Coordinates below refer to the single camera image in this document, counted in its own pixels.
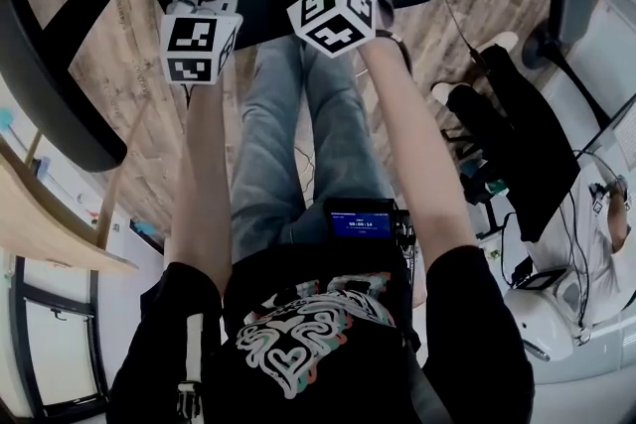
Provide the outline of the black and teal box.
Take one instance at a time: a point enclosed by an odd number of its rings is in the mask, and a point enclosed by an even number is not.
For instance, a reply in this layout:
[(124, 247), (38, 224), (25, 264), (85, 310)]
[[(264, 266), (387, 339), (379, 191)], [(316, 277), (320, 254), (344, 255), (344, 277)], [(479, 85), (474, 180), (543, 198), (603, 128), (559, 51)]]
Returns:
[(129, 221), (129, 228), (159, 254), (165, 254), (164, 240), (156, 236), (155, 228), (152, 224), (137, 219), (131, 219)]

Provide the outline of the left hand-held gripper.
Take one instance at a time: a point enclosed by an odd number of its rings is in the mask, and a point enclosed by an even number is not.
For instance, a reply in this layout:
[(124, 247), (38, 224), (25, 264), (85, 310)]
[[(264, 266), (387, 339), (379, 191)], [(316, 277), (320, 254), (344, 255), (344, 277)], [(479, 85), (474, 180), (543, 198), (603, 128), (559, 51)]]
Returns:
[[(173, 0), (163, 16), (160, 57), (171, 84), (215, 84), (233, 53), (242, 24), (239, 0)], [(221, 14), (197, 6), (218, 1)]]

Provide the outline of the white hard-shell backpack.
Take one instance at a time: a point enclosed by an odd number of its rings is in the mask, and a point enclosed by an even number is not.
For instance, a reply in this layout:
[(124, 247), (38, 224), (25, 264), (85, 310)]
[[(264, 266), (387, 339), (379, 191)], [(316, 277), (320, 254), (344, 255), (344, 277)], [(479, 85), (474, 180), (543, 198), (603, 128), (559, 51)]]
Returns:
[(549, 362), (571, 356), (591, 339), (585, 285), (571, 266), (529, 273), (504, 295), (528, 353)]

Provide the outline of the black metal stand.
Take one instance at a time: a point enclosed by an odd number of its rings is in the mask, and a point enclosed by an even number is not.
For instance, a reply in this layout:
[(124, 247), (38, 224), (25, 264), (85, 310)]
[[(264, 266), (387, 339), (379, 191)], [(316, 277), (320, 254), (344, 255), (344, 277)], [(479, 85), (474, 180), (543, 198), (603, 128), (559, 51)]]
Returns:
[(508, 220), (515, 212), (508, 212), (503, 223), (497, 223), (492, 199), (509, 192), (498, 154), (471, 134), (447, 137), (446, 140), (461, 145), (455, 150), (455, 155), (461, 163), (459, 177), (466, 201), (473, 206), (483, 205), (486, 208), (489, 229), (479, 233), (478, 238), (484, 239), (495, 233), (504, 234)]

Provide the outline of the curved wooden desk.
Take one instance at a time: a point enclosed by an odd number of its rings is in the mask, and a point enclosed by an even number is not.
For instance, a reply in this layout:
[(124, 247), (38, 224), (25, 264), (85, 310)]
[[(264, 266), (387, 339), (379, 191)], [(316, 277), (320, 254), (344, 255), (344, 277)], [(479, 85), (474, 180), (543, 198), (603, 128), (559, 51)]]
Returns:
[(138, 266), (106, 250), (124, 168), (111, 172), (95, 227), (83, 222), (32, 170), (44, 135), (38, 128), (24, 158), (0, 137), (0, 247), (14, 256), (66, 268), (130, 272)]

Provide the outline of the person's black printed t-shirt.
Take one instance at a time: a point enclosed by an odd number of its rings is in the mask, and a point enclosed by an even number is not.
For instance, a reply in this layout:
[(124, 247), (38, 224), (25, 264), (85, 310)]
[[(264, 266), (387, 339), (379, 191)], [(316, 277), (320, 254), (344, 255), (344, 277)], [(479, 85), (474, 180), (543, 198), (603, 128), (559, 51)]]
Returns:
[(420, 346), (422, 392), (454, 424), (529, 424), (533, 369), (483, 251), (443, 254), (426, 287), (420, 338), (404, 258), (375, 245), (278, 245), (238, 263), (225, 293), (173, 262), (141, 296), (106, 422), (185, 424), (178, 386), (198, 315), (205, 424), (415, 424)]

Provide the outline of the black screen device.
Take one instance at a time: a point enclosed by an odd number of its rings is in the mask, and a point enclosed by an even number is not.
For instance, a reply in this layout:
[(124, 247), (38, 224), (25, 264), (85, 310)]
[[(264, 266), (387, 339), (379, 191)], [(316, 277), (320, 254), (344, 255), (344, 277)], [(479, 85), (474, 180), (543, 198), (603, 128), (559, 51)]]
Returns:
[(335, 239), (380, 239), (405, 243), (414, 237), (410, 214), (394, 199), (331, 198), (323, 205)]

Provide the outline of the person's left forearm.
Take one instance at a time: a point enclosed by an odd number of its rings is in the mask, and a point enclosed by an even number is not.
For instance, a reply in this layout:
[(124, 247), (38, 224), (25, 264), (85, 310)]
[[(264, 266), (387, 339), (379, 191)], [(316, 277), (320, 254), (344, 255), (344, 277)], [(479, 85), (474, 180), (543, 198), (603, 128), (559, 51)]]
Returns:
[(224, 293), (232, 274), (224, 94), (219, 84), (190, 95), (168, 259), (197, 268)]

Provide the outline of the person's grey jeans legs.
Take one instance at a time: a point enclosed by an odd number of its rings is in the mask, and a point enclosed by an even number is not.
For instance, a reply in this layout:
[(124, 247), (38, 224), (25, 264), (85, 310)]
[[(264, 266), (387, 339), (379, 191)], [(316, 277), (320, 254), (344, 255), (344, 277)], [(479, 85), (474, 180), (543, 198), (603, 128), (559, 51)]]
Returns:
[[(303, 102), (313, 129), (311, 206), (305, 204), (295, 161)], [(261, 44), (241, 116), (231, 187), (234, 262), (277, 244), (325, 242), (323, 204), (330, 198), (393, 196), (372, 146), (350, 57), (329, 59), (293, 36)]]

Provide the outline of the black-framed window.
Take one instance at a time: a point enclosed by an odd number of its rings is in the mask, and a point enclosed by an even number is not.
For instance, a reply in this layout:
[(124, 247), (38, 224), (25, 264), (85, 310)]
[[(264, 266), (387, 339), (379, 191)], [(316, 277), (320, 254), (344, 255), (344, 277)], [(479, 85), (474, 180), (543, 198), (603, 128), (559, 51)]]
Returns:
[(36, 424), (73, 424), (105, 411), (98, 274), (15, 259), (8, 291), (17, 372)]

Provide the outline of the person's right forearm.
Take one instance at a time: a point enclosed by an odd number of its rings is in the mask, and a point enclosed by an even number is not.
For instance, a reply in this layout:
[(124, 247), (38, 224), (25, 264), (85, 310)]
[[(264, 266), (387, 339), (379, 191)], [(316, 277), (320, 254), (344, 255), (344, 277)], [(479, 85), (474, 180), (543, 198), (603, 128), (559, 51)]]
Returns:
[(397, 43), (373, 39), (360, 54), (378, 95), (399, 184), (429, 270), (443, 254), (476, 243), (463, 189)]

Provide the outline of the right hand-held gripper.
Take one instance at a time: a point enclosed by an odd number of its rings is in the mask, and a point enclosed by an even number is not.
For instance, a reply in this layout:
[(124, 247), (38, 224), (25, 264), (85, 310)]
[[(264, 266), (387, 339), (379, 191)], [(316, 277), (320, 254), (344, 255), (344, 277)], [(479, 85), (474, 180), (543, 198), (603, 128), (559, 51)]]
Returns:
[(394, 20), (393, 0), (297, 0), (287, 8), (295, 35), (330, 59), (373, 39)]

